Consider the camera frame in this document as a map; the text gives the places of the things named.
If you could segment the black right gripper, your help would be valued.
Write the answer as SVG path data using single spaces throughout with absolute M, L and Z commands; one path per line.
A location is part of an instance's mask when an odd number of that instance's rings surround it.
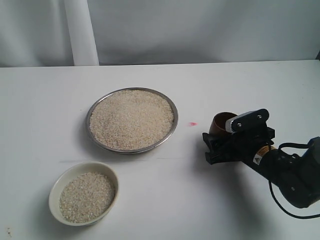
M 227 136 L 211 135 L 203 132 L 202 139 L 209 149 L 224 145 L 224 153 L 209 151 L 205 160 L 210 164 L 242 162 L 249 167 L 274 167 L 277 149 L 273 147 L 275 130 L 265 124 L 239 130 L 226 128 Z

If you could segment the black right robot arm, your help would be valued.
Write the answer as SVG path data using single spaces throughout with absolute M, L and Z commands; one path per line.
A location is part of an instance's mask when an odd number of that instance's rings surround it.
M 262 125 L 224 136 L 203 133 L 213 164 L 242 162 L 275 184 L 296 208 L 307 208 L 320 199 L 320 139 L 307 144 L 283 143 L 273 146 L 275 130 Z

